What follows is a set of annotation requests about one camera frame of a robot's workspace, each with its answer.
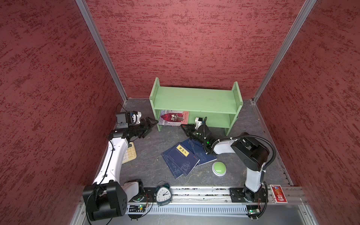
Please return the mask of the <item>circuit board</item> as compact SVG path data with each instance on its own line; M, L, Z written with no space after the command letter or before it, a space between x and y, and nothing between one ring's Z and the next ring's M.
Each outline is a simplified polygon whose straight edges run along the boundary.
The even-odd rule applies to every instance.
M130 205L127 214L130 219L138 220L147 212L147 207L144 205Z
M250 219L258 219L259 216L262 213L262 209L260 206L258 205L247 205L246 206L247 209L247 213L246 215L250 218Z

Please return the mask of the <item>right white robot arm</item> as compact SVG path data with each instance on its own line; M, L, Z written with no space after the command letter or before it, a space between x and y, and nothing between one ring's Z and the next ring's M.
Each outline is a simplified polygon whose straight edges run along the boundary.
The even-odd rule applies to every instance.
M247 168L242 194L247 202L258 201L266 194L263 177L266 168L273 162L272 158L268 160L270 150L263 144L273 148L268 140L247 132L237 137L215 139L205 124L198 128L195 125L181 125L181 129L188 138L199 142L207 155L236 154Z

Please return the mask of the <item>teal alarm clock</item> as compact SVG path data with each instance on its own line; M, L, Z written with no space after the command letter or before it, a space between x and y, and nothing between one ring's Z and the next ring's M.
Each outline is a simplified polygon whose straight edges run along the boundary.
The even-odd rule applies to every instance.
M156 187L155 200L158 207L168 205L172 203L173 194L169 183L160 181Z

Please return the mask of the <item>right circuit board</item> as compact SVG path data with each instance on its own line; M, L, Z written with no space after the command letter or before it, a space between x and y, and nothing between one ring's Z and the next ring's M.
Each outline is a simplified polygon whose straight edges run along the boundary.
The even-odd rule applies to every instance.
M250 218L250 219L258 219L259 216L262 213L262 209L260 206L258 205L247 205L246 206L247 209L247 213L246 215Z

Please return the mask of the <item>right aluminium corner post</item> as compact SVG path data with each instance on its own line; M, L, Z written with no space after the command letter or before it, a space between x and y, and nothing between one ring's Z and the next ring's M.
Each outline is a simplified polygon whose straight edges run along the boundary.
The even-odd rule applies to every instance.
M305 23L305 20L307 19L308 15L310 14L310 12L313 9L316 2L317 2L317 0L306 0L304 2L294 23L292 24L288 34L286 35L281 47L279 48L279 51L277 52L272 64L270 65L267 73L265 74L264 79L262 80L260 86L258 87L256 93L254 94L254 96L252 98L252 102L254 105L258 102L261 94L264 92L267 84L271 80L276 69L278 68L279 64L281 63L284 56L286 55L288 49L290 48L291 44L293 43L294 39L296 38L301 27Z

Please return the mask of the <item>cream calculator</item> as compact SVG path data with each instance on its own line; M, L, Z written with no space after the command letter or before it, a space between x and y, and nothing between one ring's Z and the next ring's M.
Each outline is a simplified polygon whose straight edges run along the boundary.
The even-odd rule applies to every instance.
M134 142L130 142L127 151L124 154L122 163L125 164L137 158L137 152Z

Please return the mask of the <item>green wooden shelf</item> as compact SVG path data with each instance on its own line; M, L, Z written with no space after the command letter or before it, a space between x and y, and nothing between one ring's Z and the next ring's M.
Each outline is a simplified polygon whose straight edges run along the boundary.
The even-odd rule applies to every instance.
M195 124L196 118L207 117L207 126L223 128L226 136L238 120L243 99L238 82L232 89L214 90L199 88L166 87L155 78L150 94L150 103L156 120L164 110L189 112L188 123Z

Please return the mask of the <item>left aluminium corner post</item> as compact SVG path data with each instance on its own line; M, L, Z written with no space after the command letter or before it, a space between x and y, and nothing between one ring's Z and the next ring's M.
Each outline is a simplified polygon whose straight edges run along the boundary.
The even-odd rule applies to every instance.
M116 72L116 69L115 69L115 66L113 65L113 62L111 60L111 57L106 49L106 46L101 38L101 35L96 27L96 24L93 20L93 17L90 13L90 10L88 8L88 5L86 3L86 1L84 0L76 0L76 4L77 6L79 7L80 9L80 12L83 16L83 19L85 20L86 24L87 24L87 27L96 43L96 46L103 58L103 61L105 62L106 64L106 67L115 83L115 86L118 90L118 92L120 93L121 95L121 98L123 100L124 103L127 103L128 101L128 96L125 92L125 89L120 81L120 78L118 76L118 73Z

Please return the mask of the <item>left circuit board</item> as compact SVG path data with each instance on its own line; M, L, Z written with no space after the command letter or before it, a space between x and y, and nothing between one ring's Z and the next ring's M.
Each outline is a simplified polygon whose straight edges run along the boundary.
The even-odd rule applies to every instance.
M130 219L138 220L147 212L147 207L144 205L130 205L127 214Z

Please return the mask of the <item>blue book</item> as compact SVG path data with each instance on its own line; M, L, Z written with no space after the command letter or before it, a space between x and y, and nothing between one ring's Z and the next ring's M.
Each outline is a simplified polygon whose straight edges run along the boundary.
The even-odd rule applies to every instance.
M175 179L183 176L183 171L167 156L165 152L161 153L161 156Z
M207 155L205 150L203 149L203 145L194 139L187 139L185 141L182 141L181 145L184 146L186 149L190 150L200 159L197 166L201 166L217 160L217 157L215 155Z
M200 159L180 142L166 150L165 156L173 162L185 176L188 176L200 162Z

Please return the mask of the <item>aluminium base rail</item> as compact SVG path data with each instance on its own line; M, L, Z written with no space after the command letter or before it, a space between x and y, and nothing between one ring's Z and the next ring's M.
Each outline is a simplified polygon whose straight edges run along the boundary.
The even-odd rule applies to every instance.
M250 219L246 213L247 205L258 205L262 213L258 219L266 217L290 219L298 218L304 225L317 225L318 221L308 204L301 187L282 187L288 203L274 203L270 185L263 187L266 194L255 202L247 202L240 187L220 186L171 186L172 203L158 207L155 200L155 187L145 188L145 196L132 199L127 204L125 216L130 205L144 205L147 212L143 216L191 216Z

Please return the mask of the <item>green push button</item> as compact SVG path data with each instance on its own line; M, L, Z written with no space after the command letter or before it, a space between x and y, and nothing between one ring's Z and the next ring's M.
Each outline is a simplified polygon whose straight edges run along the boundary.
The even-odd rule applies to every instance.
M226 174L227 168L223 162L217 161L212 164L212 171L216 176L222 177Z

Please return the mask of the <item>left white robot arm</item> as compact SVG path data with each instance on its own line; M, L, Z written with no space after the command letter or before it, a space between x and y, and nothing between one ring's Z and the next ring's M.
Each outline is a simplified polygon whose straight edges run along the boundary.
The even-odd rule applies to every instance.
M108 149L97 177L84 188L85 216L91 224L94 221L121 217L126 214L130 199L143 191L141 180L119 184L123 158L131 138L144 138L158 121L150 117L139 119L129 125L121 123L108 136Z

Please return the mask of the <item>aluminium corner post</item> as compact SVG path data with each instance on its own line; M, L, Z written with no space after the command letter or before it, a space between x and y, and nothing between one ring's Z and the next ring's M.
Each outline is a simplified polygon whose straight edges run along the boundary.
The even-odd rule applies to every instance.
M267 73L265 74L264 79L262 80L260 86L258 87L256 93L254 94L254 96L252 98L252 102L254 105L258 102L261 94L264 92L267 84L271 80L276 69L278 68L279 64L281 63L284 56L286 55L288 49L290 48L291 44L293 43L294 39L296 38L301 27L305 23L305 20L307 19L308 15L310 14L310 12L313 9L316 2L317 2L317 0L306 0L304 2L294 23L292 24L288 34L286 35L281 47L279 48L279 51L277 52L272 64L270 65Z
M116 72L116 69L115 69L115 66L113 65L113 62L111 60L111 57L106 49L106 46L101 38L101 35L96 27L96 24L93 20L93 17L90 13L90 10L88 8L88 5L86 3L86 1L84 0L76 0L76 4L77 6L79 7L80 9L80 12L83 16L83 19L85 20L86 24L87 24L87 27L96 43L96 46L103 58L103 61L105 62L106 64L106 67L115 83L115 86L118 90L118 92L120 93L121 95L121 98L123 100L124 103L127 103L128 101L128 96L125 92L125 89L120 81L120 78L118 76L118 73Z

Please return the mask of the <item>pink illustrated book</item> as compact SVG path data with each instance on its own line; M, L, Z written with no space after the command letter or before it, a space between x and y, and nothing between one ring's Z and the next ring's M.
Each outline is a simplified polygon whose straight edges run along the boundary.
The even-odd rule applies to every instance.
M161 110L158 125L180 126L187 125L189 118L188 111Z

